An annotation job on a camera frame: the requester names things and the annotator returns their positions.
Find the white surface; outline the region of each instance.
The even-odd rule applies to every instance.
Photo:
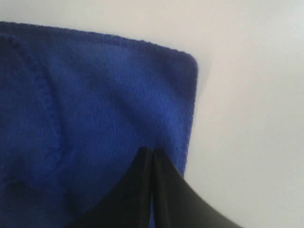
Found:
[[[304,227],[303,0],[0,0],[0,20],[191,53],[200,92],[188,182],[246,228]]]

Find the seam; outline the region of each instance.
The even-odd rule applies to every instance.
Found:
[[[32,35],[46,34],[51,36],[54,35],[69,36],[69,38],[75,40],[81,40],[85,42],[108,44],[108,45],[119,46],[127,49],[135,49],[144,52],[148,51],[159,55],[166,54],[171,57],[187,62],[189,61],[196,64],[195,59],[191,55],[183,51],[178,51],[168,47],[159,46],[143,40],[123,38],[116,35],[102,34],[97,32],[90,32],[90,31],[80,31],[70,28],[67,29],[67,28],[58,28],[58,27],[5,22],[5,21],[0,21],[0,29],[7,29],[7,30],[14,29],[14,31],[16,32],[28,33]]]
[[[19,42],[15,37],[6,34],[1,34],[0,42],[1,41],[6,42],[8,45],[10,45],[10,47],[16,52],[17,55],[21,57],[22,61],[24,61],[25,65],[30,70],[30,75],[32,76],[31,80],[33,81],[36,90],[39,94],[39,98],[43,103],[43,107],[47,113],[47,118],[50,124],[51,131],[53,132],[56,138],[57,144],[54,145],[54,156],[57,159],[57,164],[53,171],[48,173],[46,176],[40,177],[38,180],[35,180],[35,182],[45,182],[45,180],[48,180],[53,177],[53,175],[57,173],[57,170],[60,170],[61,162],[64,157],[63,151],[66,140],[63,133],[63,127],[60,120],[58,107],[52,94],[50,82],[48,81],[46,72],[43,70],[41,65],[34,58],[34,56],[30,54],[25,45]]]

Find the black object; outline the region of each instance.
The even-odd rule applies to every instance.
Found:
[[[204,202],[162,150],[140,148],[114,189],[66,228],[240,228]]]

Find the blue fabric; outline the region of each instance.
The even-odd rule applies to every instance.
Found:
[[[197,65],[143,41],[0,23],[0,228],[59,228],[102,199],[141,146],[183,172]]]

